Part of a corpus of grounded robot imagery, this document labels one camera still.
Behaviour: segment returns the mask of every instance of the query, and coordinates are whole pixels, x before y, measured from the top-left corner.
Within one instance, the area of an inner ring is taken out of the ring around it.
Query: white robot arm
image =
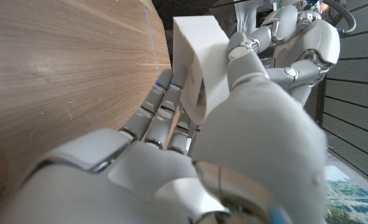
[[[167,141],[188,80],[182,65],[161,73],[119,131],[49,152],[0,223],[321,223],[326,138],[293,98],[304,104],[339,43],[333,28],[322,37],[324,21],[304,15],[287,5],[250,37],[232,36],[229,96],[207,114],[191,157],[184,110]],[[275,63],[265,69],[256,53],[269,46]]]

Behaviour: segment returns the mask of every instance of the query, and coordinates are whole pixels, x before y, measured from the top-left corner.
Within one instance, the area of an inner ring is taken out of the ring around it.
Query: black cable
[[[220,4],[217,6],[189,6],[187,4],[184,4],[178,0],[173,0],[175,3],[181,5],[181,6],[185,6],[185,7],[192,7],[195,9],[212,9],[212,8],[216,8],[216,7],[221,7],[221,6],[228,6],[230,4],[235,4],[235,3],[240,3],[240,2],[244,2],[244,1],[250,1],[250,0],[239,0],[239,1],[235,1],[235,2],[229,2],[229,3],[224,3],[224,4]]]
[[[352,14],[345,7],[341,6],[340,4],[338,4],[333,0],[323,0],[323,2],[332,7],[333,9],[337,10],[340,13],[340,15],[342,15],[347,21],[348,29],[347,30],[338,29],[340,34],[349,35],[352,31],[354,31],[354,29],[356,29],[357,26],[356,20],[354,16],[352,16]]]

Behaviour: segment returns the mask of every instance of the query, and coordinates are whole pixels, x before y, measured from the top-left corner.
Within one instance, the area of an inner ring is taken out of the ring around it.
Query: window
[[[326,222],[368,223],[368,181],[330,154],[326,165]]]

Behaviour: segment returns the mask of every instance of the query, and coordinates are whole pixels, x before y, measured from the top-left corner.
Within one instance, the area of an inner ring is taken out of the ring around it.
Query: robotic finger
[[[172,80],[173,72],[164,70],[156,83],[153,85],[147,98],[144,100],[141,107],[132,115],[132,117],[120,129],[121,132],[132,136],[134,140],[141,140],[145,132],[148,130],[151,119],[157,111],[163,96],[169,88]]]
[[[157,110],[155,118],[145,136],[145,143],[149,143],[151,146],[159,149],[163,149],[165,146],[187,73],[187,68],[184,65],[177,69],[162,100],[162,104]]]
[[[186,139],[188,137],[189,126],[190,126],[190,118],[185,113],[185,111],[182,111],[180,113],[180,117],[178,118],[177,125],[173,130],[173,134],[172,137],[170,138],[167,150],[176,151],[184,155],[188,153],[185,152],[185,146],[186,146]]]

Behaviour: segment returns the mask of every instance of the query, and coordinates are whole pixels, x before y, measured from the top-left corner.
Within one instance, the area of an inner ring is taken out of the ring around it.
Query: wooden surface
[[[0,0],[0,207],[47,151],[120,128],[166,68],[163,24],[138,0]]]

